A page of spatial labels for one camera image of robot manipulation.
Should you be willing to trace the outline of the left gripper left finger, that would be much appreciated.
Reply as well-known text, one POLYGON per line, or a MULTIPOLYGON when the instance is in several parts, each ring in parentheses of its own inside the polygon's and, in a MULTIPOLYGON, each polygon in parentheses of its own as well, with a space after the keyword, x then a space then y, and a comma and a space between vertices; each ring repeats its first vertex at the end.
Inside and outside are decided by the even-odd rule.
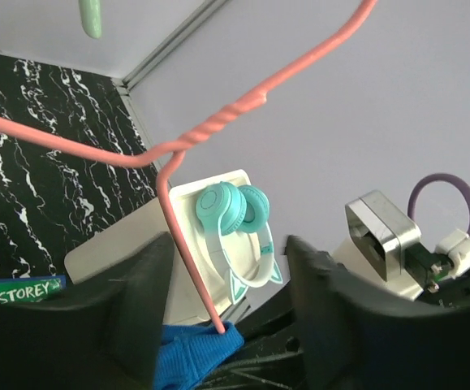
POLYGON ((174 255, 162 233, 50 298, 0 303, 0 389, 150 389, 174 255))

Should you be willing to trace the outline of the blue tank top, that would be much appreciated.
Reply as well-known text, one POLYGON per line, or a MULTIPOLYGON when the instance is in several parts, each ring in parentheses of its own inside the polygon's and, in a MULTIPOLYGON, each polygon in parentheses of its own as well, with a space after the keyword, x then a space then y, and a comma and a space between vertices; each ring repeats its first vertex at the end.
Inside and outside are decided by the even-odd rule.
POLYGON ((244 345, 233 323, 225 332, 213 326, 165 325, 158 351, 153 388, 193 389, 244 345))

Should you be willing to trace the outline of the pink wire clothes hanger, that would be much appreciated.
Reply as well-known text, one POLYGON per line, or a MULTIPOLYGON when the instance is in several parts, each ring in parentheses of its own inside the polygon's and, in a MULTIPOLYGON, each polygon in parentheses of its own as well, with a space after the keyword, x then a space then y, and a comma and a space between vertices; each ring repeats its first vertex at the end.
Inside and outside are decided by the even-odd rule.
POLYGON ((181 258, 187 268, 188 274, 199 293, 199 296, 209 313, 213 325, 218 333, 225 332, 224 325, 215 310, 213 300, 210 297, 204 282, 197 270, 188 245, 180 230, 173 206, 170 203, 167 184, 170 176, 179 168, 188 150, 202 142, 207 141, 213 134, 220 132, 229 123, 238 119, 241 115, 263 106, 267 102, 267 94, 286 80, 292 78, 305 68, 313 65, 317 60, 326 56, 329 52, 342 45, 351 37, 357 29, 367 20, 372 9, 376 6, 375 0, 363 1, 356 8, 350 19, 333 35, 326 38, 319 45, 298 57, 261 83, 254 86, 244 95, 221 108, 211 115, 203 123, 196 125, 174 141, 167 141, 153 146, 148 151, 137 155, 117 154, 107 150, 98 149, 81 144, 54 134, 31 128, 21 123, 13 122, 0 117, 0 133, 19 138, 48 149, 59 150, 79 158, 108 164, 114 167, 141 168, 153 163, 161 156, 171 153, 172 156, 157 176, 157 195, 162 207, 170 233, 174 238, 181 258))

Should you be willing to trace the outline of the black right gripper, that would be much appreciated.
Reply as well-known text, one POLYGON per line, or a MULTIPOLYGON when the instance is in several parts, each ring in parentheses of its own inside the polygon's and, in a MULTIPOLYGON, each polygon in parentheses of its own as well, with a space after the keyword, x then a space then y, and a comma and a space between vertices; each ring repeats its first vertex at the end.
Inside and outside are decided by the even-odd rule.
POLYGON ((203 380, 203 389, 308 388, 288 285, 236 327, 243 347, 203 380))

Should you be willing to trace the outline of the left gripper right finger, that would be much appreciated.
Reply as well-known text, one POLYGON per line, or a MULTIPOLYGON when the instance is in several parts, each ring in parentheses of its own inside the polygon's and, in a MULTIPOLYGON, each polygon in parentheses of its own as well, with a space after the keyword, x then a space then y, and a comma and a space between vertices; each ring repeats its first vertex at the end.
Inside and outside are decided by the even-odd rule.
POLYGON ((470 305, 397 297, 298 236, 285 254, 311 389, 470 389, 470 305))

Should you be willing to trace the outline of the mint green clothes hanger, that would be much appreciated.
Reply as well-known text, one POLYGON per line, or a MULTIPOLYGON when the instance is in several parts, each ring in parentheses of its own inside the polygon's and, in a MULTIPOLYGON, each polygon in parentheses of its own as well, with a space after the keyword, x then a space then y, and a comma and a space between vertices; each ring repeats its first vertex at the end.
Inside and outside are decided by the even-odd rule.
POLYGON ((80 21, 84 32, 92 39, 102 35, 101 1, 79 0, 80 21))

